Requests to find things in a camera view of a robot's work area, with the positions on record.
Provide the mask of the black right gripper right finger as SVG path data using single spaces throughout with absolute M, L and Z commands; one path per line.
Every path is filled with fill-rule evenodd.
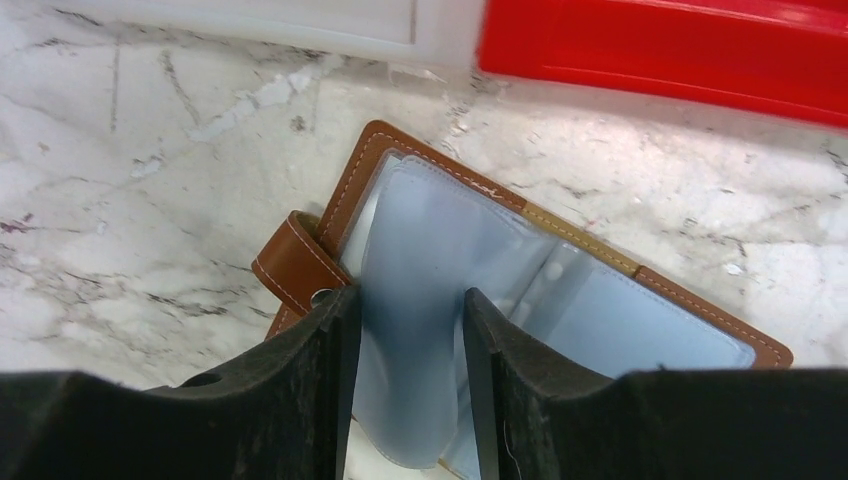
M 843 369 L 611 379 L 510 323 L 478 289 L 463 335 L 485 479 L 843 479 Z

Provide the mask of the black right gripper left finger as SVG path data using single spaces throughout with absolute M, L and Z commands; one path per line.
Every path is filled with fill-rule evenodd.
M 81 371 L 1 377 L 5 479 L 340 479 L 361 301 L 332 291 L 294 326 L 177 387 Z

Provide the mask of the brown leather card holder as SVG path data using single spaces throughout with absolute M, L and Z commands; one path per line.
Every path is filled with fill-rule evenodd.
M 462 343 L 465 292 L 577 364 L 786 368 L 772 337 L 394 126 L 369 122 L 321 216 L 293 211 L 253 261 L 271 333 L 327 290 L 363 296 L 353 414 L 407 468 L 482 477 Z

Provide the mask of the white plastic bin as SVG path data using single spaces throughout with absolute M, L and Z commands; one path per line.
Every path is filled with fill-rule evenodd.
M 417 1 L 54 1 L 96 20 L 262 41 L 371 60 L 467 69 L 485 4 Z

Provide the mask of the red plastic bin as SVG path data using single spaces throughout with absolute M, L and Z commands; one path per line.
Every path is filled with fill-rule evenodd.
M 491 1 L 478 65 L 847 125 L 843 1 Z

